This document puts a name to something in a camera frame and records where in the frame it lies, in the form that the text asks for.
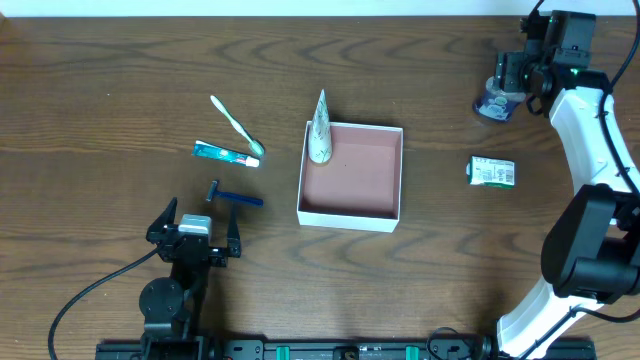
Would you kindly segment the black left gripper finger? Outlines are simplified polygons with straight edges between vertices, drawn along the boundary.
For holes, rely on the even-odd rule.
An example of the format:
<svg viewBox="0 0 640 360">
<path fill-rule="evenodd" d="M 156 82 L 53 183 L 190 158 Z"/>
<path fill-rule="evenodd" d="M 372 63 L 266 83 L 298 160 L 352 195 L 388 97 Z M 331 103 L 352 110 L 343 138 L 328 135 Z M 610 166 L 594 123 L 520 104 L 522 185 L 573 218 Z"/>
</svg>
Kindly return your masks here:
<svg viewBox="0 0 640 360">
<path fill-rule="evenodd" d="M 173 225 L 178 199 L 173 197 L 165 210 L 148 227 L 148 232 L 163 232 L 166 226 Z"/>
<path fill-rule="evenodd" d="M 227 239 L 228 250 L 241 249 L 241 239 L 240 239 L 239 228 L 238 228 L 237 218 L 236 218 L 236 207 L 234 205 L 231 206 L 231 210 L 230 210 L 230 218 L 228 222 L 226 239 Z"/>
</svg>

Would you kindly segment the blue hand soap bottle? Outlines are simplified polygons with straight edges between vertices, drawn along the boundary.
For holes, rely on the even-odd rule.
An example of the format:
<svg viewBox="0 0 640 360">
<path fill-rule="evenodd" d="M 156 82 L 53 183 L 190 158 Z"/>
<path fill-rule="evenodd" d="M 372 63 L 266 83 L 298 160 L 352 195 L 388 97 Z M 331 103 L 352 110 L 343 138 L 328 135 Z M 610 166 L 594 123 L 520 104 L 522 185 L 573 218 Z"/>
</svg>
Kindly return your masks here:
<svg viewBox="0 0 640 360">
<path fill-rule="evenodd" d="M 524 102 L 526 94 L 505 92 L 494 85 L 494 77 L 487 79 L 485 91 L 472 105 L 473 110 L 489 120 L 509 122 L 516 108 Z"/>
</svg>

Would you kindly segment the blue disposable razor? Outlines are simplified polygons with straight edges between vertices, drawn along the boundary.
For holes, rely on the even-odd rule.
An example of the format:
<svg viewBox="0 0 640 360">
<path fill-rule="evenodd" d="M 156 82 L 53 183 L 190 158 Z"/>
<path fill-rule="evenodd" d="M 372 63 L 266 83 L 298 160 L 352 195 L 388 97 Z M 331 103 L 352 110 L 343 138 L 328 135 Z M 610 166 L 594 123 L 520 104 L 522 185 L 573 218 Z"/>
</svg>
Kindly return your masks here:
<svg viewBox="0 0 640 360">
<path fill-rule="evenodd" d="M 215 198 L 222 198 L 222 199 L 226 199 L 232 202 L 238 202 L 241 204 L 246 204 L 246 205 L 251 205 L 251 206 L 255 206 L 255 207 L 263 207 L 264 206 L 264 201 L 262 199 L 259 198 L 254 198 L 254 197 L 250 197 L 250 196 L 246 196 L 246 195 L 241 195 L 241 194 L 236 194 L 236 193 L 231 193 L 231 192 L 225 192 L 225 191 L 221 191 L 219 189 L 219 181 L 218 180 L 213 180 L 211 183 L 211 186 L 209 188 L 209 191 L 207 193 L 206 196 L 206 200 L 208 202 L 212 202 Z"/>
</svg>

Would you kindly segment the green white soap box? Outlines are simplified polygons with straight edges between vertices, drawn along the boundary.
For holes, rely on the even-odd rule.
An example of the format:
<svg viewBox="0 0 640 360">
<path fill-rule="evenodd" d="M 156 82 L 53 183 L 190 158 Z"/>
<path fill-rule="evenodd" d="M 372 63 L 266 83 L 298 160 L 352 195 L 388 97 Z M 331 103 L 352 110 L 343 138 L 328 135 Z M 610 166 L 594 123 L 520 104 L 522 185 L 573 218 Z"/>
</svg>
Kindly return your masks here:
<svg viewBox="0 0 640 360">
<path fill-rule="evenodd" d="M 510 160 L 471 156 L 466 166 L 467 182 L 472 186 L 513 188 L 515 170 Z"/>
</svg>

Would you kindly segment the white floral cone tube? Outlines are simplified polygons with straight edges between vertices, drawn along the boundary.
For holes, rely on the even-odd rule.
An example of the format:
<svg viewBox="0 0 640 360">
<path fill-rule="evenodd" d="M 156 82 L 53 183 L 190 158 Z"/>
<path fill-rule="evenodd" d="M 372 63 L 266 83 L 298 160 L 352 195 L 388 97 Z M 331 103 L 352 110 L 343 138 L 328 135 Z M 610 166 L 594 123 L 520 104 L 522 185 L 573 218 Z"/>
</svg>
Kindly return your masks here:
<svg viewBox="0 0 640 360">
<path fill-rule="evenodd" d="M 316 164 L 327 163 L 332 156 L 331 124 L 325 90 L 322 89 L 309 128 L 308 156 Z"/>
</svg>

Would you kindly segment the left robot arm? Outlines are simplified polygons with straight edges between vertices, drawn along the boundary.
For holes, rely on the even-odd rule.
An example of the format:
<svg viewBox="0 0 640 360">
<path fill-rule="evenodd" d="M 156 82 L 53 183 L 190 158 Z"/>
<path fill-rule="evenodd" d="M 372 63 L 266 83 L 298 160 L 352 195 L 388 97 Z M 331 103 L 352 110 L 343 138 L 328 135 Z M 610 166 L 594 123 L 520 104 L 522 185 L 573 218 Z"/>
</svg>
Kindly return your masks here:
<svg viewBox="0 0 640 360">
<path fill-rule="evenodd" d="M 146 232 L 146 240 L 171 265 L 171 272 L 150 281 L 139 297 L 145 318 L 142 360 L 202 360 L 215 352 L 211 341 L 198 333 L 209 270 L 225 267 L 242 253 L 235 209 L 230 210 L 224 247 L 210 245 L 210 217 L 186 214 L 176 223 L 176 209 L 177 200 L 172 199 Z"/>
</svg>

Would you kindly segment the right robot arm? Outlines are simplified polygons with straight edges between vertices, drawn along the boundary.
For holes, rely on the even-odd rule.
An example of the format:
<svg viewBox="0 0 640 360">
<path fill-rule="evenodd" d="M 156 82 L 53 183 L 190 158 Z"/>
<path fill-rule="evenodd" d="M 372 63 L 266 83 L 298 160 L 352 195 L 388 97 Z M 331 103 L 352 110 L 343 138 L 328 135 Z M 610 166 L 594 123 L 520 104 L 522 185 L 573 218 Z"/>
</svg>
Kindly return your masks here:
<svg viewBox="0 0 640 360">
<path fill-rule="evenodd" d="M 638 313 L 611 316 L 605 305 L 639 292 L 639 171 L 614 114 L 607 75 L 588 69 L 587 52 L 552 46 L 501 53 L 498 89 L 540 101 L 558 133 L 575 194 L 547 234 L 542 276 L 496 324 L 476 359 L 574 359 L 589 351 L 567 347 L 562 334 L 585 315 L 628 323 Z"/>
</svg>

